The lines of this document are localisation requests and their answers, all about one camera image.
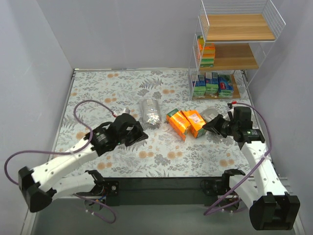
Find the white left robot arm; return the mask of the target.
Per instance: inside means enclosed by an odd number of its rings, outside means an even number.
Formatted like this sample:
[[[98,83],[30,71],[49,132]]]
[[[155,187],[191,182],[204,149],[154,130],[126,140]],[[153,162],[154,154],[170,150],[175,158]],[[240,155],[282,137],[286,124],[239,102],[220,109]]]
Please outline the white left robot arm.
[[[89,170],[78,177],[67,175],[121,144],[131,146],[147,138],[140,122],[123,113],[87,133],[61,156],[34,168],[21,168],[18,185],[30,212],[39,212],[63,196],[91,192],[104,181],[97,171]]]

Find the blue green sponge pack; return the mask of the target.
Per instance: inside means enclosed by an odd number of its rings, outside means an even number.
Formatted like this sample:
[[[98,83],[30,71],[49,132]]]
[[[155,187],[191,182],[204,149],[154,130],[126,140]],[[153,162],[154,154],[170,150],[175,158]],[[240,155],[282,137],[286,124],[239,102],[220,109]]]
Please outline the blue green sponge pack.
[[[192,81],[192,96],[202,97],[206,92],[205,77],[202,74],[191,75]]]
[[[206,72],[205,73],[205,86],[206,95],[215,95],[219,90],[218,73]]]
[[[230,75],[218,75],[218,96],[221,98],[232,98],[234,93],[233,84]]]

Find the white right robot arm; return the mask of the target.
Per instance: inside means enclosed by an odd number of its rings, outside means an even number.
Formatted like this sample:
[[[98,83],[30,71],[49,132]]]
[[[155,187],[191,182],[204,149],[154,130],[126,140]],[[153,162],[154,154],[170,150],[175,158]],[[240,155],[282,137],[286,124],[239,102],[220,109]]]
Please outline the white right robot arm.
[[[281,183],[269,153],[272,141],[265,142],[259,129],[253,128],[251,105],[233,101],[228,103],[229,120],[217,115],[203,126],[203,129],[223,136],[231,136],[238,144],[251,168],[248,174],[238,169],[224,173],[227,190],[214,202],[204,215],[226,209],[229,205],[218,207],[227,196],[235,192],[249,209],[249,218],[255,230],[291,230],[296,221],[300,201],[290,195]]]

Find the orange Sponge Daddy box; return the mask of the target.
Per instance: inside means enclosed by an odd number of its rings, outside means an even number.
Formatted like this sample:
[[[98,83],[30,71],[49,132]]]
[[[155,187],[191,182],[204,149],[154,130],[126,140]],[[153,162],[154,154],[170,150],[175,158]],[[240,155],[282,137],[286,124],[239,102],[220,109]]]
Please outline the orange Sponge Daddy box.
[[[200,67],[214,67],[216,49],[213,43],[204,42],[202,35],[197,36],[201,56]]]

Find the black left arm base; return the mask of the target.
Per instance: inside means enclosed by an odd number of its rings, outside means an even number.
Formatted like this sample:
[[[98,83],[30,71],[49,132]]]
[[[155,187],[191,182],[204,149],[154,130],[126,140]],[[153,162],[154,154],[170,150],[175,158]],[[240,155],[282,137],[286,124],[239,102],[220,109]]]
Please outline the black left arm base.
[[[91,193],[93,195],[117,196],[119,194],[119,182],[113,180],[104,180],[97,182]]]

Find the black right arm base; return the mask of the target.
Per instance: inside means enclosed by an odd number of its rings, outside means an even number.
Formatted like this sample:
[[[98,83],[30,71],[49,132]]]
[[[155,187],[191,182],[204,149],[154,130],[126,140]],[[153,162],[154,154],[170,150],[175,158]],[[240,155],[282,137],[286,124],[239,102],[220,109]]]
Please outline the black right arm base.
[[[221,196],[227,192],[227,187],[220,178],[201,180],[200,187],[207,196]]]

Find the silver steel wool pack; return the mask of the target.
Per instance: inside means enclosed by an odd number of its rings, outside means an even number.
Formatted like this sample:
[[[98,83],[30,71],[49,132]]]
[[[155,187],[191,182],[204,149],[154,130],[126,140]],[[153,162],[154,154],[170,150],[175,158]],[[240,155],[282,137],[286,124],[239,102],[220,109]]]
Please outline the silver steel wool pack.
[[[145,126],[155,126],[161,123],[160,107],[156,99],[146,98],[142,100],[140,107]]]
[[[211,122],[214,118],[218,116],[218,114],[219,114],[218,111],[214,108],[206,108],[200,113],[202,119],[206,123]]]

